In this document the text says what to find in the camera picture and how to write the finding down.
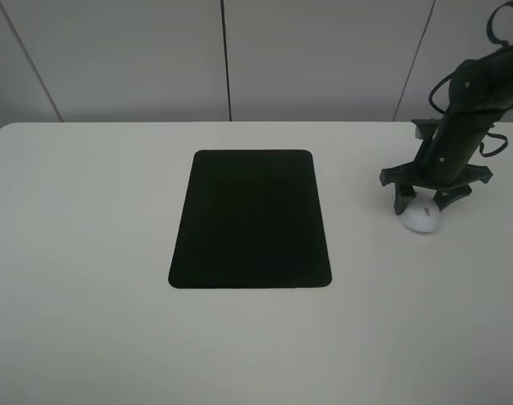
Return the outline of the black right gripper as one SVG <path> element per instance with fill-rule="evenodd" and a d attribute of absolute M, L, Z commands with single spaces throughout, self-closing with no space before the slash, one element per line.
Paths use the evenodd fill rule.
<path fill-rule="evenodd" d="M 413 186 L 438 191 L 433 200 L 439 210 L 444 210 L 472 193 L 472 188 L 465 185 L 489 182 L 490 169 L 469 161 L 497 121 L 497 111 L 448 112 L 434 134 L 424 139 L 414 161 L 382 170 L 381 184 L 395 184 L 395 214 L 402 214 L 416 198 Z"/>

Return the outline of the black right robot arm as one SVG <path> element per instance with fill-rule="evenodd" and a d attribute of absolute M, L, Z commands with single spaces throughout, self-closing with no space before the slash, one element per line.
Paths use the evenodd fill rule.
<path fill-rule="evenodd" d="M 469 161 L 494 124 L 513 109 L 513 45 L 466 60 L 446 82 L 449 105 L 443 116 L 414 121 L 422 141 L 414 160 L 381 171 L 381 184 L 395 187 L 397 215 L 415 199 L 418 187 L 435 191 L 433 199 L 443 210 L 469 196 L 471 183 L 489 182 L 490 169 Z"/>

